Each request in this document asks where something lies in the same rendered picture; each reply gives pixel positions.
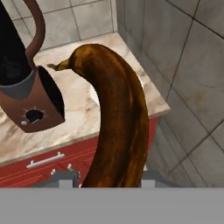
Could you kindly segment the red drawer front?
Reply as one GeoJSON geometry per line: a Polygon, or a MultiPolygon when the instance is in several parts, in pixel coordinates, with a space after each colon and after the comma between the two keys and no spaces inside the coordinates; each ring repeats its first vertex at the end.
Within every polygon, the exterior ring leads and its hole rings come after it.
{"type": "Polygon", "coordinates": [[[38,162],[56,156],[58,152],[64,153],[65,157],[37,167],[73,161],[89,161],[91,165],[98,136],[97,130],[78,137],[55,136],[50,130],[40,134],[23,134],[8,143],[0,143],[0,179],[16,172],[29,171],[26,166],[30,161],[38,162]]]}

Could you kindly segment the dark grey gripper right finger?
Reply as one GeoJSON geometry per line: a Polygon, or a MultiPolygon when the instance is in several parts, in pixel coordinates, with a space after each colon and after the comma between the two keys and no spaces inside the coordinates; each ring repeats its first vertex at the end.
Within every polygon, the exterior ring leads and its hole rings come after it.
{"type": "Polygon", "coordinates": [[[144,171],[141,178],[140,186],[142,188],[179,187],[178,184],[165,179],[157,171],[144,171]]]}

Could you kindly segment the red cupboard door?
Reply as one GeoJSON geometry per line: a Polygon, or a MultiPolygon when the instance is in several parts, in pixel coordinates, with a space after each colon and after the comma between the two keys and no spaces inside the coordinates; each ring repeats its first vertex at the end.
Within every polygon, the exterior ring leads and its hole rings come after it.
{"type": "Polygon", "coordinates": [[[58,171],[75,170],[80,172],[80,183],[86,177],[89,170],[89,161],[73,161],[57,164],[49,164],[44,167],[37,167],[29,171],[18,171],[14,174],[0,178],[0,187],[30,187],[39,182],[49,179],[58,171]]]}

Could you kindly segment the brown overripe banana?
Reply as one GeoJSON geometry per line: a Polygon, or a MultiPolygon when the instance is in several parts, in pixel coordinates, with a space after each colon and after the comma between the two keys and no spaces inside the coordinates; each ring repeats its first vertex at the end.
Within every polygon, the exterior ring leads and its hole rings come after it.
{"type": "Polygon", "coordinates": [[[48,65],[71,70],[89,82],[100,103],[96,152],[82,187],[137,187],[149,142],[149,115],[136,72],[114,50],[101,44],[77,47],[67,59],[48,65]]]}

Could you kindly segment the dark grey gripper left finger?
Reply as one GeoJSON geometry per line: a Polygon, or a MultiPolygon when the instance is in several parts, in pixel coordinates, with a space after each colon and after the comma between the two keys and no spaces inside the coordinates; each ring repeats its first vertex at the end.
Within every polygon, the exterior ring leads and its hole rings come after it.
{"type": "Polygon", "coordinates": [[[34,187],[43,188],[78,188],[79,173],[77,171],[60,171],[47,180],[39,182],[34,187]]]}

